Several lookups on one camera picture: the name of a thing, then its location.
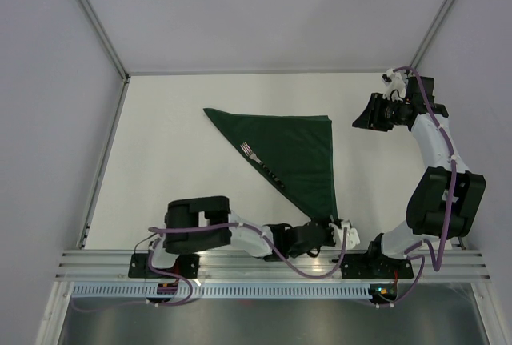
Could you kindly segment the dark green cloth napkin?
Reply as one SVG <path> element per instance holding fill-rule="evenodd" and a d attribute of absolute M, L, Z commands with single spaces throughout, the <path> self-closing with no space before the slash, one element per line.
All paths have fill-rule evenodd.
<path fill-rule="evenodd" d="M 214 108 L 203 111 L 231 146 L 303 214 L 314 221 L 339 219 L 328 116 L 231 114 Z M 285 189 L 245 156 L 240 148 L 243 142 L 284 182 Z"/>

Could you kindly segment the silver fork black handle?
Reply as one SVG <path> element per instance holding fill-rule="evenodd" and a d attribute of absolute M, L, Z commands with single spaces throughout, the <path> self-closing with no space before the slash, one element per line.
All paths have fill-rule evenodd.
<path fill-rule="evenodd" d="M 245 156 L 256 162 L 267 175 L 270 176 L 270 178 L 273 180 L 273 182 L 278 185 L 279 188 L 285 189 L 286 186 L 284 182 L 256 155 L 256 153 L 250 148 L 249 144 L 247 142 L 243 142 L 240 145 L 240 148 L 242 149 Z"/>

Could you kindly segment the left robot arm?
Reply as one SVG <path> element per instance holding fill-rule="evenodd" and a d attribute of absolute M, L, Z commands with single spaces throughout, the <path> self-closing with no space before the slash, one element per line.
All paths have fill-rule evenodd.
<path fill-rule="evenodd" d="M 231 246 L 256 259 L 276 262 L 313 255 L 342 241 L 341 224 L 332 220 L 297 227 L 251 223 L 232 211 L 226 196 L 172 201 L 164 223 L 163 228 L 149 229 L 160 240 L 146 261 L 147 269 L 159 278 L 173 272 L 179 256 L 200 251 Z"/>

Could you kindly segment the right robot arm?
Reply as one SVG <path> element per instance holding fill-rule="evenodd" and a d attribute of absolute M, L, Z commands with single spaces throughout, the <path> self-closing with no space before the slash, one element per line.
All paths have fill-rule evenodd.
<path fill-rule="evenodd" d="M 370 243 L 365 266 L 371 275 L 382 277 L 394 262 L 409 260 L 414 251 L 427 247 L 432 267 L 439 271 L 448 241 L 469 234 L 486 180 L 458 153 L 449 113 L 434 100 L 433 78 L 403 67 L 389 69 L 382 81 L 386 92 L 371 94 L 352 126 L 380 132 L 405 126 L 418 144 L 425 171 L 407 204 L 404 222 Z"/>

